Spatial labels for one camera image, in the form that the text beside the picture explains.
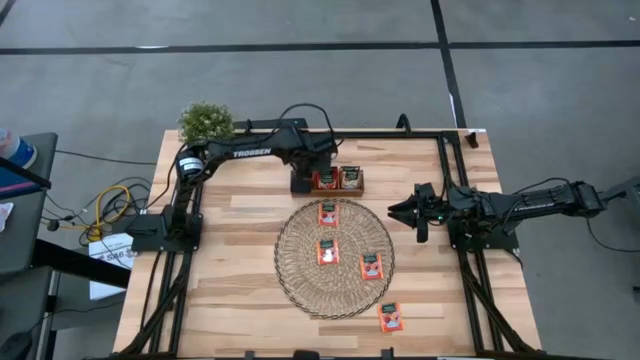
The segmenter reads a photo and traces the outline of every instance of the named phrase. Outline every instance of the round wicker mat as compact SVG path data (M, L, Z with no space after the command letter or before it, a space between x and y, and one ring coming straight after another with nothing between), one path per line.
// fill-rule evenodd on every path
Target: round wicker mat
M276 273L296 306L317 317L341 319L378 302L391 282L395 256L389 233L371 210L333 199L339 206L339 226L321 226L322 201L303 206L285 223L275 246ZM316 243L325 239L337 239L338 264L318 265ZM360 257L372 253L381 256L384 278L363 280Z

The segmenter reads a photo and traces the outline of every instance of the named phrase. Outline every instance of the concrete floor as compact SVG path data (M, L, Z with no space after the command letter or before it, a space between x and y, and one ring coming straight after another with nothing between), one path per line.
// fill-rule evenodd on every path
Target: concrete floor
M450 41L640 39L633 0L441 3ZM18 0L0 27L0 48L436 40L426 0ZM488 129L505 191L550 176L607 187L640 174L640 49L452 57L468 126ZM195 100L227 104L238 119L307 101L335 126L390 126L401 112L414 127L454 124L438 50L0 56L0 125L55 131L61 149L154 161L163 131ZM315 112L298 114L322 124ZM51 195L78 208L119 178L152 174L59 155ZM640 225L621 209L595 219L594 231L640 248ZM544 349L636 359L640 255L600 248L581 219L532 220L518 235ZM77 246L76 234L41 236ZM60 333L56 358L107 355L116 326Z

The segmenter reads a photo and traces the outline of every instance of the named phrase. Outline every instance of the potted plant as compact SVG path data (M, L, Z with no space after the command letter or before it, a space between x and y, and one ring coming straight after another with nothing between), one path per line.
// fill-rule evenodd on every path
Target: potted plant
M180 138L186 143L206 139L231 139L233 115L224 105L191 103L178 119Z

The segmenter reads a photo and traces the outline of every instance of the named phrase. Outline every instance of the wooden tabletop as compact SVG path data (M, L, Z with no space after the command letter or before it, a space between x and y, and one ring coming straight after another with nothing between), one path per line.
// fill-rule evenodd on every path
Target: wooden tabletop
M478 143L477 149L462 144L469 182L483 191L500 191L486 133L478 134ZM167 131L151 198L164 189L179 146L177 132ZM436 142L346 140L339 151L337 166L360 165L364 170L366 191L356 201L380 218L393 240L395 274L382 301L402 304L404 331L381 333L375 308L349 319L320 320L289 301L275 275L273 247L284 221L315 199L292 197L290 168L276 157L258 157L228 161L205 183L204 229L191 268L179 356L244 356L245 350L257 356L291 356L295 349L324 356L379 356L380 349L389 347L397 356L474 353L458 259L446 227L431 227L429 241L418 244L414 230L387 217L387 207L405 200L415 183L441 188ZM448 155L455 169L451 149ZM170 200L171 191L168 194L153 211ZM485 254L496 305L522 338L539 348L520 265L504 251ZM154 253L145 253L135 261L114 351L128 345L139 330L154 258ZM164 255L148 314L155 308L162 264ZM485 347L490 348L486 314L479 303L478 309ZM168 313L161 350L168 347L172 319Z

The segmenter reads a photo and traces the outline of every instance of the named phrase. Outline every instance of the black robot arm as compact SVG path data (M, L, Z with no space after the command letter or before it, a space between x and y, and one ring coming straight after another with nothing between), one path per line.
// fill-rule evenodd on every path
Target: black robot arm
M415 185L406 201L389 207L389 216L418 229L418 242L428 239L427 224L462 220L480 231L501 226L507 234L526 219L563 214L590 218L606 210L609 201L626 197L640 209L640 177L598 193L582 181L515 194L487 193L448 184L448 199L437 196L431 183Z
M328 170L338 149L332 132L310 133L287 127L268 135L251 135L230 141L189 144L176 155L173 200L160 215L140 215L125 231L133 236L133 251L187 251L198 246L202 217L188 213L196 188L228 160L277 156L291 164L291 192L311 191L313 171Z

